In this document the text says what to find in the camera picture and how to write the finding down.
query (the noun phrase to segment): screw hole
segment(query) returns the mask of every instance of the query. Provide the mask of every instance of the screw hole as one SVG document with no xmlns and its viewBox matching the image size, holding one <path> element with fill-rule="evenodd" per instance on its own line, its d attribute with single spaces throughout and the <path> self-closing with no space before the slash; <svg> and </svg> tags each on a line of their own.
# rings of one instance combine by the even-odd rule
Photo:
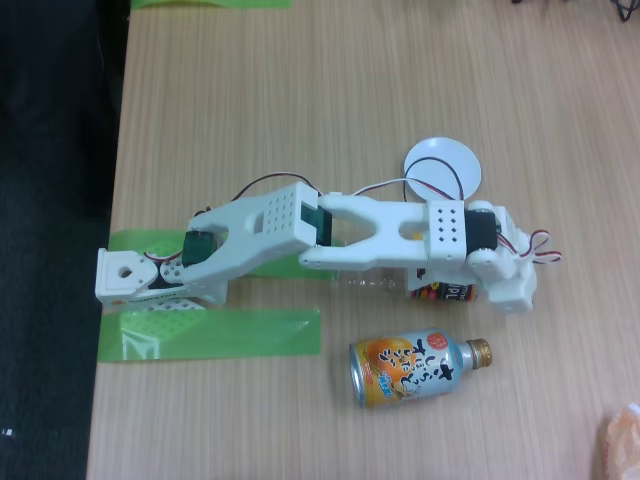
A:
<svg viewBox="0 0 640 480">
<path fill-rule="evenodd" d="M 118 270 L 118 275 L 120 275 L 120 278 L 127 278 L 131 275 L 131 269 L 129 267 L 122 267 Z"/>
</svg>

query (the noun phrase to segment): green object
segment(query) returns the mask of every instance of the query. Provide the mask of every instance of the green object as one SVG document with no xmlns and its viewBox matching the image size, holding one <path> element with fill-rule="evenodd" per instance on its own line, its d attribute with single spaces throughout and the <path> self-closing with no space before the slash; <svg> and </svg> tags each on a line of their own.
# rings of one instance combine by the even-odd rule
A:
<svg viewBox="0 0 640 480">
<path fill-rule="evenodd" d="M 135 311 L 104 315 L 99 362 L 320 353 L 319 310 Z"/>
<path fill-rule="evenodd" d="M 163 4 L 206 4 L 227 8 L 289 8 L 291 0 L 131 0 L 131 9 Z"/>
<path fill-rule="evenodd" d="M 300 215 L 302 221 L 316 227 L 316 244 L 324 247 L 331 246 L 331 214 L 324 208 L 318 207 L 317 210 L 302 205 L 302 213 Z"/>
<path fill-rule="evenodd" d="M 213 233 L 189 231 L 182 245 L 182 265 L 188 267 L 204 262 L 216 251 L 216 239 Z"/>
<path fill-rule="evenodd" d="M 166 257 L 181 250 L 185 241 L 183 230 L 122 230 L 109 237 L 109 250 L 113 252 L 144 251 Z M 315 278 L 331 280 L 332 270 L 313 270 L 298 263 L 298 255 L 288 255 L 256 268 L 250 276 L 268 278 Z"/>
</svg>

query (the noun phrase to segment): orange object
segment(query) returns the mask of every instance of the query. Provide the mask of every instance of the orange object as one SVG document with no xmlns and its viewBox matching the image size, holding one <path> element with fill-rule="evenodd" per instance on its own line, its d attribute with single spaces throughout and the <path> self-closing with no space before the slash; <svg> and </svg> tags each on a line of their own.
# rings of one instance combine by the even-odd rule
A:
<svg viewBox="0 0 640 480">
<path fill-rule="evenodd" d="M 607 427 L 605 440 L 607 480 L 640 479 L 640 407 L 631 403 Z"/>
<path fill-rule="evenodd" d="M 410 362 L 413 365 L 416 361 L 412 350 L 411 342 L 405 338 L 380 338 L 367 346 L 367 357 L 371 364 L 387 372 L 391 381 L 396 383 L 407 373 L 402 364 Z"/>
</svg>

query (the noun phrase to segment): robotic arm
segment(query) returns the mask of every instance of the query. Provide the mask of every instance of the robotic arm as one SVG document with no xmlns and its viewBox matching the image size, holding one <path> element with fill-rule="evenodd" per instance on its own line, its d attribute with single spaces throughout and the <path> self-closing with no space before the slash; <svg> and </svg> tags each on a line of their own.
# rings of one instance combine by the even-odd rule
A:
<svg viewBox="0 0 640 480">
<path fill-rule="evenodd" d="M 332 218 L 365 223 L 374 233 L 348 246 L 331 246 Z M 340 193 L 318 196 L 298 182 L 194 217 L 179 256 L 153 259 L 100 249 L 96 296 L 117 309 L 186 297 L 225 303 L 229 280 L 297 253 L 306 268 L 405 269 L 408 293 L 435 282 L 476 285 L 496 309 L 519 313 L 533 306 L 536 255 L 559 260 L 557 252 L 536 253 L 546 240 L 534 247 L 533 235 L 516 228 L 504 207 L 484 201 L 465 208 L 459 200 L 405 203 Z"/>
</svg>

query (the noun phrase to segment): gold bottle cap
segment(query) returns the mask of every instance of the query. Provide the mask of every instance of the gold bottle cap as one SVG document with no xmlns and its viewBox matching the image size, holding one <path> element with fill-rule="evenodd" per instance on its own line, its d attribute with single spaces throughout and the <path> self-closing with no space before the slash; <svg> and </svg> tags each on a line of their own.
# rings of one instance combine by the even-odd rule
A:
<svg viewBox="0 0 640 480">
<path fill-rule="evenodd" d="M 491 353 L 491 347 L 489 346 L 489 343 L 487 343 L 484 338 L 467 340 L 467 344 L 471 347 L 474 370 L 491 365 L 493 354 Z"/>
</svg>

